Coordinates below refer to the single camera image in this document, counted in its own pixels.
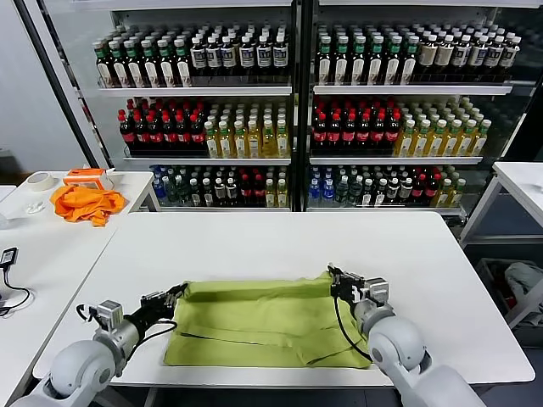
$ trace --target table leg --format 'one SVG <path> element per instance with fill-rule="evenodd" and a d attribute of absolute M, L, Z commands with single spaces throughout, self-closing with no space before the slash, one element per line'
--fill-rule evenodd
<path fill-rule="evenodd" d="M 484 191 L 479 203 L 477 203 L 477 206 L 473 210 L 472 215 L 469 217 L 469 220 L 464 226 L 462 233 L 460 234 L 460 246 L 462 248 L 465 248 L 469 244 L 469 238 L 476 232 L 477 227 L 488 212 L 492 203 L 494 203 L 494 200 L 498 196 L 498 193 L 500 193 L 500 190 L 501 184 L 498 181 L 498 177 L 494 176 L 486 188 L 486 191 Z"/>

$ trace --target dark bottle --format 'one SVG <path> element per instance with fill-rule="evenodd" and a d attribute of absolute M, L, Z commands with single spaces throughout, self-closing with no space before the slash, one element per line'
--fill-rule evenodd
<path fill-rule="evenodd" d="M 378 114 L 370 131 L 370 148 L 381 148 L 384 136 L 384 112 Z"/>
<path fill-rule="evenodd" d="M 343 126 L 343 131 L 341 132 L 341 142 L 344 148 L 350 148 L 354 144 L 356 131 L 355 117 L 356 115 L 354 113 L 350 113 Z"/>
<path fill-rule="evenodd" d="M 332 122 L 328 127 L 328 146 L 330 148 L 336 148 L 339 143 L 339 136 L 341 135 L 341 121 L 339 120 L 339 114 L 334 113 L 332 115 Z"/>
<path fill-rule="evenodd" d="M 366 38 L 362 35 L 355 37 L 355 51 L 350 64 L 350 84 L 360 85 L 364 76 Z"/>
<path fill-rule="evenodd" d="M 316 61 L 318 63 L 318 71 L 316 76 L 318 78 L 319 85 L 327 85 L 329 82 L 330 42 L 332 42 L 332 38 L 330 38 L 330 36 L 324 36 L 321 38 L 321 49 L 316 55 Z"/>

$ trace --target bottle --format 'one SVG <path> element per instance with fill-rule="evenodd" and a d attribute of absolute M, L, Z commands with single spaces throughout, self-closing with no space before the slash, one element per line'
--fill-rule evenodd
<path fill-rule="evenodd" d="M 378 81 L 379 71 L 381 70 L 381 52 L 383 51 L 383 37 L 375 36 L 373 38 L 372 53 L 369 57 L 369 71 L 367 74 L 367 84 L 375 85 Z"/>
<path fill-rule="evenodd" d="M 456 187 L 452 188 L 449 192 L 449 197 L 445 201 L 445 206 L 450 208 L 458 208 L 460 206 L 460 200 L 462 199 L 462 192 L 466 186 L 466 180 L 459 178 L 456 181 Z"/>
<path fill-rule="evenodd" d="M 362 35 L 355 37 L 355 52 L 351 61 L 350 84 L 360 85 L 364 74 L 366 38 Z"/>
<path fill-rule="evenodd" d="M 417 63 L 418 36 L 410 36 L 407 43 L 406 57 L 401 68 L 400 85 L 409 85 L 415 64 Z"/>
<path fill-rule="evenodd" d="M 341 181 L 336 186 L 336 196 L 334 205 L 343 208 L 347 204 L 347 193 L 349 192 L 349 177 L 342 176 Z"/>
<path fill-rule="evenodd" d="M 473 140 L 475 125 L 477 122 L 473 119 L 470 119 L 464 125 L 464 131 L 460 134 L 456 140 L 456 146 L 452 150 L 452 155 L 454 157 L 466 157 L 467 148 L 470 146 Z"/>
<path fill-rule="evenodd" d="M 386 73 L 384 75 L 384 84 L 392 85 L 396 79 L 396 72 L 400 66 L 400 47 L 401 36 L 393 36 L 390 41 L 389 54 L 387 56 Z"/>

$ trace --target white wall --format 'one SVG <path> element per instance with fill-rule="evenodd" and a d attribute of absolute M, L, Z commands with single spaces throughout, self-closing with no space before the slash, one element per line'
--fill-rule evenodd
<path fill-rule="evenodd" d="M 87 163 L 12 0 L 0 1 L 0 148 L 23 172 Z"/>

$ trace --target yellow bottle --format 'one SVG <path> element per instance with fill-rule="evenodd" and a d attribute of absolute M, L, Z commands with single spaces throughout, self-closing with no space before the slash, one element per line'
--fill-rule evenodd
<path fill-rule="evenodd" d="M 249 120 L 249 157 L 258 159 L 260 157 L 261 149 L 262 141 L 256 120 Z"/>
<path fill-rule="evenodd" d="M 430 120 L 424 119 L 420 122 L 419 131 L 415 133 L 411 146 L 409 147 L 410 157 L 422 157 L 426 141 L 428 140 L 428 130 L 430 128 Z"/>
<path fill-rule="evenodd" d="M 458 139 L 458 133 L 460 133 L 461 126 L 462 122 L 459 119 L 454 119 L 451 122 L 449 130 L 447 131 L 446 136 L 443 137 L 443 141 L 441 142 L 438 156 L 450 157 L 452 155 L 452 150 L 456 146 L 456 140 Z"/>
<path fill-rule="evenodd" d="M 481 126 L 479 127 L 479 132 L 477 136 L 474 138 L 475 143 L 473 144 L 472 150 L 468 152 L 467 154 L 471 157 L 477 157 L 481 154 L 481 149 L 483 148 L 484 144 L 486 143 L 486 139 L 488 137 L 488 131 L 490 128 L 490 125 L 492 122 L 488 119 L 484 119 L 481 122 Z"/>
<path fill-rule="evenodd" d="M 394 145 L 394 155 L 396 157 L 407 157 L 407 154 L 409 153 L 409 147 L 411 146 L 411 141 L 413 139 L 414 131 L 415 120 L 406 120 L 406 125 L 402 129 L 401 134 Z"/>
<path fill-rule="evenodd" d="M 273 134 L 271 120 L 264 121 L 264 136 L 262 137 L 262 155 L 267 159 L 277 157 L 277 140 Z"/>
<path fill-rule="evenodd" d="M 461 132 L 460 136 L 456 140 L 456 146 L 452 150 L 452 155 L 454 157 L 466 157 L 467 148 L 472 143 L 473 132 L 475 131 L 475 125 L 477 122 L 473 119 L 469 119 L 464 125 L 464 131 Z"/>

